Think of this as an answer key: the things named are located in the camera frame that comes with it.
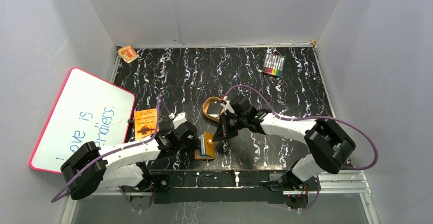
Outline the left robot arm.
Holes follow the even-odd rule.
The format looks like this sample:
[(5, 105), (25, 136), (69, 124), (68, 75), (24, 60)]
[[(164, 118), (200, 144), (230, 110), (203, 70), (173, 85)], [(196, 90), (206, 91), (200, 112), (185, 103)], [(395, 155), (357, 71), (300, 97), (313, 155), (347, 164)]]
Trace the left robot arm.
[(81, 200), (98, 189), (117, 186), (147, 191), (153, 181), (145, 162), (171, 157), (180, 150), (193, 151), (199, 144), (197, 128), (189, 121), (139, 141), (111, 146), (86, 142), (60, 168), (66, 181), (60, 196)]

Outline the orange leather card holder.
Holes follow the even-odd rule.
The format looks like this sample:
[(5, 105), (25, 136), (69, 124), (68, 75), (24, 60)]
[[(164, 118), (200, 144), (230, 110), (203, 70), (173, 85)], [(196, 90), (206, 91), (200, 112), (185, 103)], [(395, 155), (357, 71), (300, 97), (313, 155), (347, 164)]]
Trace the orange leather card holder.
[(195, 160), (214, 160), (215, 159), (215, 144), (213, 135), (209, 132), (204, 132), (200, 137), (200, 146), (195, 150)]

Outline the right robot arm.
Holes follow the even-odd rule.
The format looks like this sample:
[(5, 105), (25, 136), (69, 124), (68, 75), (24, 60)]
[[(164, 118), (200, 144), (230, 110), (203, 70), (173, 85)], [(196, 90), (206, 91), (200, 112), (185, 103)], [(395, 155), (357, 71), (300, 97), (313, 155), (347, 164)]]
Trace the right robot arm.
[(293, 190), (301, 190), (308, 180), (323, 172), (337, 174), (356, 148), (355, 142), (336, 121), (300, 120), (275, 115), (269, 109), (256, 109), (246, 97), (237, 96), (222, 101), (224, 111), (219, 115), (219, 126), (213, 140), (236, 137), (239, 130), (263, 135), (276, 135), (304, 143), (309, 154), (296, 163), (282, 177)]

